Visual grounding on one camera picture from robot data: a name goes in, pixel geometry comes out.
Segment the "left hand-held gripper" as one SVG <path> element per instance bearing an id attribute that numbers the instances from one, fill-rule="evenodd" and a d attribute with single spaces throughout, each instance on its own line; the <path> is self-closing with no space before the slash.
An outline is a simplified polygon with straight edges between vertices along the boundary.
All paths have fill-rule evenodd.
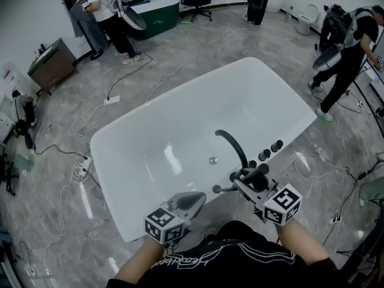
<path id="1" fill-rule="evenodd" d="M 161 245 L 178 243 L 190 233 L 191 220 L 205 203 L 204 192 L 177 193 L 145 216 L 145 233 Z"/>

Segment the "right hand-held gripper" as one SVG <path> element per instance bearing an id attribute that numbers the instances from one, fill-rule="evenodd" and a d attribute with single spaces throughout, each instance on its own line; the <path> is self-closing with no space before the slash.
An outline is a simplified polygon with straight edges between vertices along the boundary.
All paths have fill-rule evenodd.
<path id="1" fill-rule="evenodd" d="M 233 182 L 235 188 L 261 211 L 261 219 L 279 226 L 287 224 L 299 211 L 302 195 L 291 184 L 280 184 L 271 179 L 269 191 L 263 196 L 252 190 L 239 179 Z"/>

